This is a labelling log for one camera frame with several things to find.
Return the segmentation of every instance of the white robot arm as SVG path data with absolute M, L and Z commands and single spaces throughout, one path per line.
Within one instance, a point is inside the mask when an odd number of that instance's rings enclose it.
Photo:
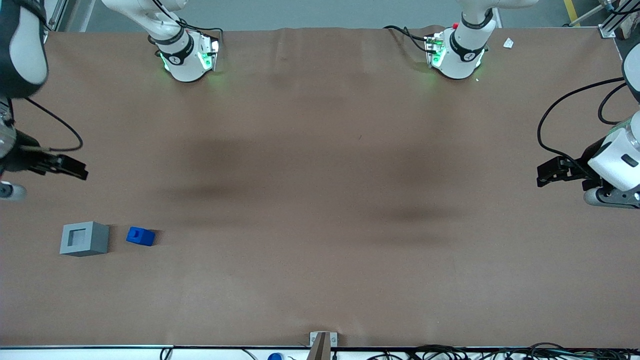
M 0 177 L 4 172 L 29 170 L 86 179 L 84 164 L 66 155 L 37 150 L 38 141 L 15 128 L 12 99 L 37 92 L 49 69 L 44 52 L 46 16 L 42 0 L 0 0 Z M 0 199 L 22 200 L 25 189 L 0 182 Z
M 201 78 L 215 67 L 218 39 L 189 29 L 172 11 L 188 0 L 102 0 L 109 8 L 135 21 L 160 49 L 165 69 L 178 81 Z
M 627 87 L 640 102 L 640 46 L 622 66 Z M 589 205 L 640 209 L 640 111 L 616 124 L 577 160 L 558 156 L 538 167 L 538 187 L 554 181 L 585 179 L 582 189 Z
M 462 18 L 457 28 L 447 28 L 426 40 L 427 62 L 443 75 L 464 79 L 480 66 L 486 41 L 496 27 L 493 8 L 517 9 L 538 0 L 457 0 Z

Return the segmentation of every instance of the metal frame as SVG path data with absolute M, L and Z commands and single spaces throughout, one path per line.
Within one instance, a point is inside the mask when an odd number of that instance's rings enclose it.
M 69 0 L 58 0 L 58 3 L 56 3 L 56 7 L 48 21 L 48 25 L 51 29 L 56 31 L 58 30 L 60 26 L 60 19 L 62 19 L 62 14 L 67 8 L 68 3 Z
M 616 11 L 625 12 L 635 10 L 640 4 L 640 0 L 624 0 Z M 616 37 L 615 31 L 622 25 L 628 15 L 611 14 L 602 24 L 598 25 L 602 38 Z
M 586 20 L 592 16 L 594 16 L 596 13 L 600 12 L 600 10 L 604 9 L 604 5 L 600 4 L 596 7 L 594 7 L 593 9 L 589 10 L 588 12 L 586 12 L 584 15 L 580 16 L 578 19 L 575 19 L 574 21 L 571 21 L 569 23 L 569 27 L 572 26 L 576 26 L 577 24 L 579 24 L 581 21 Z
M 331 358 L 331 333 L 318 332 L 314 344 L 309 350 L 307 360 L 329 360 Z

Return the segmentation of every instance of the metal bracket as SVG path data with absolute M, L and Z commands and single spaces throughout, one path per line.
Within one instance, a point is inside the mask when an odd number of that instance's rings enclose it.
M 331 347 L 333 340 L 338 343 L 337 332 L 317 331 L 309 334 L 313 338 L 313 345 L 309 350 L 307 360 L 329 360 L 331 359 Z
M 605 32 L 603 24 L 598 24 L 598 31 L 600 32 L 600 37 L 602 37 L 602 38 L 615 38 L 616 37 L 615 31 Z
M 427 64 L 429 69 L 442 64 L 442 58 L 446 54 L 444 46 L 444 32 L 435 33 L 429 37 L 424 37 L 424 48 L 427 50 Z
M 338 333 L 337 332 L 313 331 L 313 332 L 309 333 L 309 346 L 310 347 L 312 347 L 314 345 L 314 341 L 316 340 L 316 337 L 320 333 L 326 333 L 326 334 L 329 335 L 331 347 L 337 347 L 338 346 Z

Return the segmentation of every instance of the gray square block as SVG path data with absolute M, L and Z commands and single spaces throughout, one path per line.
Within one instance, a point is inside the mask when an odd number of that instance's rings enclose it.
M 95 221 L 67 224 L 62 229 L 60 254 L 89 256 L 106 254 L 109 246 L 109 227 Z

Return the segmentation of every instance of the blue block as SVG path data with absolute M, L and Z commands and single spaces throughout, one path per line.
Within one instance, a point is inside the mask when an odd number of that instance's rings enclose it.
M 141 227 L 132 226 L 127 234 L 127 241 L 134 244 L 151 246 L 154 244 L 156 234 L 147 229 Z

